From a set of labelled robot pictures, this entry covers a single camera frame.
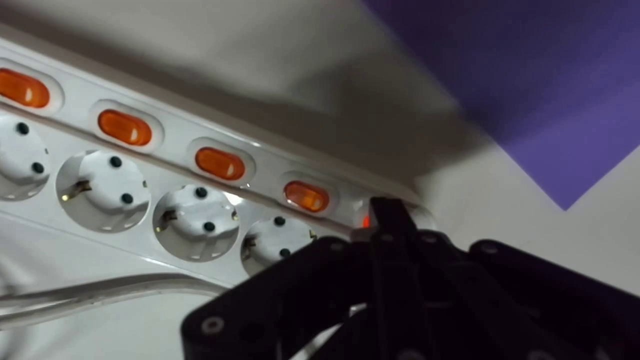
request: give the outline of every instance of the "white cable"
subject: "white cable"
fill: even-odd
[[[0,315],[0,332],[55,320],[79,310],[165,292],[218,295],[224,292],[224,287],[181,273],[147,273],[21,295],[6,295],[0,298],[0,307],[39,307]]]

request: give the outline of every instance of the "power strip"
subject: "power strip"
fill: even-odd
[[[0,219],[33,251],[29,234],[55,234],[64,257],[87,242],[230,287],[317,236],[347,237],[370,195],[418,197],[6,26],[0,102]]]

